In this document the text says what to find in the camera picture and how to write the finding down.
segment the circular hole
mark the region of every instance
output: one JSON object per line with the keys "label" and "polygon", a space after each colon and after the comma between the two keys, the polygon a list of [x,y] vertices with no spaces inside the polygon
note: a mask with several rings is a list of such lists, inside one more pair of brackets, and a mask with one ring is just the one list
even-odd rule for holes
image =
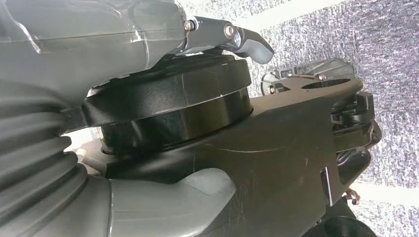
{"label": "circular hole", "polygon": [[305,85],[301,89],[317,89],[317,88],[329,87],[329,86],[334,86],[334,85],[340,85],[350,80],[351,79],[336,79],[336,80],[318,81],[315,83]]}

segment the metal bolt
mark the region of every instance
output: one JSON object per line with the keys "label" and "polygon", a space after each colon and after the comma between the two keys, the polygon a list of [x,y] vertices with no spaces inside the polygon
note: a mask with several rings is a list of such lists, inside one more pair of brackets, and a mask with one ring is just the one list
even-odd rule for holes
{"label": "metal bolt", "polygon": [[348,189],[346,191],[345,197],[346,197],[346,200],[352,200],[352,205],[359,205],[359,202],[361,200],[361,197],[353,189]]}
{"label": "metal bolt", "polygon": [[186,31],[195,30],[195,24],[191,20],[185,21],[185,24],[183,24],[183,26],[185,27]]}
{"label": "metal bolt", "polygon": [[236,29],[234,29],[234,26],[230,23],[227,23],[224,25],[224,34],[227,37],[227,39],[234,38],[234,35],[236,33]]}
{"label": "metal bolt", "polygon": [[325,74],[323,74],[323,73],[317,74],[316,75],[316,78],[318,80],[327,80],[327,76]]}
{"label": "metal bolt", "polygon": [[270,85],[270,86],[269,86],[269,93],[271,93],[271,94],[275,94],[275,88],[274,88],[274,86],[273,86],[273,85]]}

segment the gray plastic housing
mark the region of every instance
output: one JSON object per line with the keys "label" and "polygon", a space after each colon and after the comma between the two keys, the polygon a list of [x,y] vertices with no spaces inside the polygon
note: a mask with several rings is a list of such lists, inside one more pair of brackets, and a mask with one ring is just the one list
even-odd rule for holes
{"label": "gray plastic housing", "polygon": [[0,79],[81,103],[96,84],[182,49],[174,0],[9,0],[0,3]]}
{"label": "gray plastic housing", "polygon": [[185,42],[173,0],[0,1],[0,236],[188,237],[235,192],[223,171],[178,183],[89,176],[62,111]]}

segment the screw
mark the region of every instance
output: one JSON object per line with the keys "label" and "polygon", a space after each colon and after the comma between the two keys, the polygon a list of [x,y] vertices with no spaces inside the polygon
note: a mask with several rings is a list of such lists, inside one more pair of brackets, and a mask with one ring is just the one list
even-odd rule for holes
{"label": "screw", "polygon": [[195,30],[195,24],[191,20],[185,21],[185,24],[183,24],[183,26],[185,27],[185,30],[186,31],[193,31],[193,30]]}
{"label": "screw", "polygon": [[327,76],[323,73],[317,74],[315,76],[318,80],[327,80]]}
{"label": "screw", "polygon": [[227,37],[227,39],[234,38],[236,30],[234,29],[234,26],[231,23],[227,23],[224,25],[224,34]]}
{"label": "screw", "polygon": [[271,93],[271,94],[275,94],[275,88],[274,88],[274,86],[273,86],[273,85],[270,85],[270,86],[269,86],[269,93]]}

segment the gray carpet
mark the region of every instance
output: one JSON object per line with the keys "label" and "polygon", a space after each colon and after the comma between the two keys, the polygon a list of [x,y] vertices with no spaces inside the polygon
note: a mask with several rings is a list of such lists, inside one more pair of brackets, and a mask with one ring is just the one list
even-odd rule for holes
{"label": "gray carpet", "polygon": [[[182,0],[189,14],[234,21],[284,1]],[[350,62],[375,96],[382,141],[357,182],[419,188],[419,2],[350,0],[264,29],[276,54],[267,65],[249,61],[251,96],[272,69],[336,57]],[[354,208],[378,236],[419,236],[419,207],[364,201]]]}

